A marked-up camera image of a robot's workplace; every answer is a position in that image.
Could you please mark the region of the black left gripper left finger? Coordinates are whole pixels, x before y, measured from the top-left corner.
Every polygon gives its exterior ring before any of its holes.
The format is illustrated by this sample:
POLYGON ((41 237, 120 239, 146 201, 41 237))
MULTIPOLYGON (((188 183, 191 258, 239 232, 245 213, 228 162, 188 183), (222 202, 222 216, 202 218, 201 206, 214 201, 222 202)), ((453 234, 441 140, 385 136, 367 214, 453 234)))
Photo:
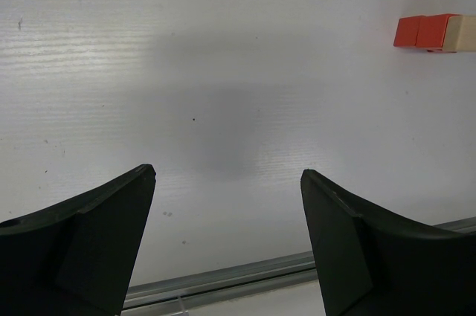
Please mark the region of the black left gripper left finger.
POLYGON ((120 315, 155 189, 142 164, 1 223, 2 315, 120 315))

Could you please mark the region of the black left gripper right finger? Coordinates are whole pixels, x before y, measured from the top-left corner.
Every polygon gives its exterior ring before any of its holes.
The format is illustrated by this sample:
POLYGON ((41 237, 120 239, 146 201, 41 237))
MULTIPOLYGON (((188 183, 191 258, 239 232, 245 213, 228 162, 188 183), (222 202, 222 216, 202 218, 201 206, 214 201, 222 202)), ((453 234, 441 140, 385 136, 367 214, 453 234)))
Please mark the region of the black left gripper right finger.
POLYGON ((328 315, 473 315, 475 235, 425 225, 314 170, 300 180, 328 315))

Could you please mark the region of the red wood block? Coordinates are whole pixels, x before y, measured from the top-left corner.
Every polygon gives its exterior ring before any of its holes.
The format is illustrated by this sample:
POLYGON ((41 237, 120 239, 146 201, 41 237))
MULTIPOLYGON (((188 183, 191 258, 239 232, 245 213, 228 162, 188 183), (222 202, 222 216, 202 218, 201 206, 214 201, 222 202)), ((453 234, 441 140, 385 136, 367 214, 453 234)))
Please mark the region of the red wood block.
POLYGON ((457 14, 444 13, 423 16, 419 22, 415 47, 431 53, 443 52, 448 21, 454 16, 457 16, 457 14))

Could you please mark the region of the natural wood block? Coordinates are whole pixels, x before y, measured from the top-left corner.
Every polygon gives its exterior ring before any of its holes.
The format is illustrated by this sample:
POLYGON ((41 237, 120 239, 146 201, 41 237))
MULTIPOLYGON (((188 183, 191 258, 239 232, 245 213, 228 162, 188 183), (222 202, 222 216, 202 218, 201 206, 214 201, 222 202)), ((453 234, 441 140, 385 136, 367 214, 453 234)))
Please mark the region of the natural wood block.
POLYGON ((443 50, 448 52, 476 51, 476 16, 459 15, 448 19, 443 50))

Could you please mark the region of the red block with letter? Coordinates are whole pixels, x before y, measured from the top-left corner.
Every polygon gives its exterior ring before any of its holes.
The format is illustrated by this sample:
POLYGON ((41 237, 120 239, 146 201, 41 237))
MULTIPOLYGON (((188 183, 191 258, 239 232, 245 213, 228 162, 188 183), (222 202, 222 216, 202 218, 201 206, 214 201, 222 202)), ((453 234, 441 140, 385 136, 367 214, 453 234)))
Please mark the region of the red block with letter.
POLYGON ((419 27, 424 16, 402 17, 398 21, 393 46, 397 48, 415 48, 419 27))

